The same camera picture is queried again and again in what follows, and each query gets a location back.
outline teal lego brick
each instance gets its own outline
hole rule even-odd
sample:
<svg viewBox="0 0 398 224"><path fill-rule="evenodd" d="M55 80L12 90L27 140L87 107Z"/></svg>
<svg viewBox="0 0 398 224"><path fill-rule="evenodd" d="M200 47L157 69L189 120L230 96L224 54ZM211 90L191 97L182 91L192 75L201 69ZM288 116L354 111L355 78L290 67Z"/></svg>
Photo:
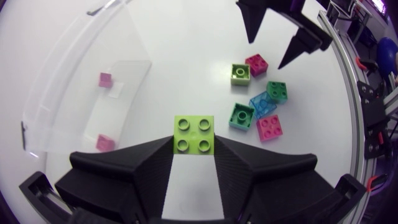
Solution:
<svg viewBox="0 0 398 224"><path fill-rule="evenodd" d="M235 103L232 115L229 119L229 125L247 131L253 120L254 112L254 108L250 106Z"/></svg>
<svg viewBox="0 0 398 224"><path fill-rule="evenodd" d="M286 83L283 82L268 82L267 92L271 99L277 104L284 104L287 101Z"/></svg>
<svg viewBox="0 0 398 224"><path fill-rule="evenodd" d="M174 154L213 155L214 117L175 116Z"/></svg>
<svg viewBox="0 0 398 224"><path fill-rule="evenodd" d="M249 85L250 83L250 65L232 64L231 84Z"/></svg>

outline black bracket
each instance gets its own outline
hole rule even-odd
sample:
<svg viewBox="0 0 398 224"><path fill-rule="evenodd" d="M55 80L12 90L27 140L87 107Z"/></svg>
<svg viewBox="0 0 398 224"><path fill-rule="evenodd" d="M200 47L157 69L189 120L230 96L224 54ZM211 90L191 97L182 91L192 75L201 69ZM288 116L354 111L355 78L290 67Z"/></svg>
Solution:
<svg viewBox="0 0 398 224"><path fill-rule="evenodd" d="M268 8L298 25L299 29L292 37L278 69L304 52L310 54L318 49L326 50L331 44L332 38L301 13L304 3L305 0L239 0L236 3L241 9L250 44L254 42Z"/></svg>

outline black 3d printed part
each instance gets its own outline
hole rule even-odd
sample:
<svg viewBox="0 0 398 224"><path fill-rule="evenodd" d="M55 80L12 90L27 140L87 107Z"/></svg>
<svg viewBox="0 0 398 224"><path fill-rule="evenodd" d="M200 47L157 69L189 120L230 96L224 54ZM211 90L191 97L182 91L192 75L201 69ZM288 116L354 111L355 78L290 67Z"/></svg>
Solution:
<svg viewBox="0 0 398 224"><path fill-rule="evenodd" d="M48 222L70 224L338 223L366 190L348 174L333 188L314 171L312 154L278 154L215 136L224 220L162 220L172 159L172 136L113 152L72 153L72 170L55 184L72 214L46 197L52 189L43 173L20 188Z"/></svg>
<svg viewBox="0 0 398 224"><path fill-rule="evenodd" d="M215 144L224 216L239 223L337 223L366 191L348 174L331 187L314 171L312 154L283 155L219 136Z"/></svg>
<svg viewBox="0 0 398 224"><path fill-rule="evenodd" d="M310 54L317 49L326 50L331 44L332 38L301 13L304 3L305 0L239 0L236 3L242 12L249 43L254 42L268 8L285 16L300 27L290 41L278 69L293 61L303 52Z"/></svg>
<svg viewBox="0 0 398 224"><path fill-rule="evenodd" d="M167 137L107 153L74 152L73 169L55 187L67 204L117 222L161 217L172 148Z"/></svg>

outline metal frame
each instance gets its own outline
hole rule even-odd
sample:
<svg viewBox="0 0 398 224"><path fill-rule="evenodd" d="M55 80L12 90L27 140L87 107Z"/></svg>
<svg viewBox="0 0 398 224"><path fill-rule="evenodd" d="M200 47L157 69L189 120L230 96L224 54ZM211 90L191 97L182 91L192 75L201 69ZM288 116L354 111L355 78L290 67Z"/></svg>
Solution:
<svg viewBox="0 0 398 224"><path fill-rule="evenodd" d="M352 156L350 174L363 185L372 177L376 170L375 159L364 159L364 123L361 107L361 99L356 87L357 81L369 84L366 74L355 64L358 56L354 44L346 33L340 34L338 30L330 24L326 12L320 11L318 20L322 28L332 36L331 46L335 51L341 72L346 84L349 108L351 111L351 124L353 127ZM359 223L368 204L370 193L366 193L353 211L346 217L343 223Z"/></svg>
<svg viewBox="0 0 398 224"><path fill-rule="evenodd" d="M384 106L386 106L387 116L391 117L398 112L398 88L385 97Z"/></svg>

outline lego brick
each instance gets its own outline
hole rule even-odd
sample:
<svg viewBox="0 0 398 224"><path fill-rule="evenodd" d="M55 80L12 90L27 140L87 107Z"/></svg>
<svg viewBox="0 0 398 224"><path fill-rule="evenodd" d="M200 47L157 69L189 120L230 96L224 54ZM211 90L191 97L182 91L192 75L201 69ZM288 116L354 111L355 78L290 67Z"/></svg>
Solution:
<svg viewBox="0 0 398 224"><path fill-rule="evenodd" d="M274 103L274 100L271 99L271 97L266 91L264 93L257 95L254 98L251 98L249 106L256 109L254 115L256 116L257 119L260 119L262 117L271 114L277 108L277 106Z"/></svg>
<svg viewBox="0 0 398 224"><path fill-rule="evenodd" d="M231 84L249 85L249 83L250 83L250 66L232 64Z"/></svg>
<svg viewBox="0 0 398 224"><path fill-rule="evenodd" d="M100 87L111 88L112 83L112 75L108 73L102 73L99 75L99 83Z"/></svg>
<svg viewBox="0 0 398 224"><path fill-rule="evenodd" d="M229 119L229 125L247 131L253 120L254 112L254 108L236 103Z"/></svg>
<svg viewBox="0 0 398 224"><path fill-rule="evenodd" d="M175 116L174 154L213 155L214 117Z"/></svg>
<svg viewBox="0 0 398 224"><path fill-rule="evenodd" d="M268 63L259 54L247 58L244 63L250 65L250 73L253 77L267 72L268 69Z"/></svg>
<svg viewBox="0 0 398 224"><path fill-rule="evenodd" d="M284 104L287 101L286 83L268 82L267 92L275 103Z"/></svg>
<svg viewBox="0 0 398 224"><path fill-rule="evenodd" d="M262 118L256 123L260 141L270 140L283 135L278 115Z"/></svg>
<svg viewBox="0 0 398 224"><path fill-rule="evenodd" d="M109 152L114 150L114 141L104 134L98 135L96 148L101 152Z"/></svg>

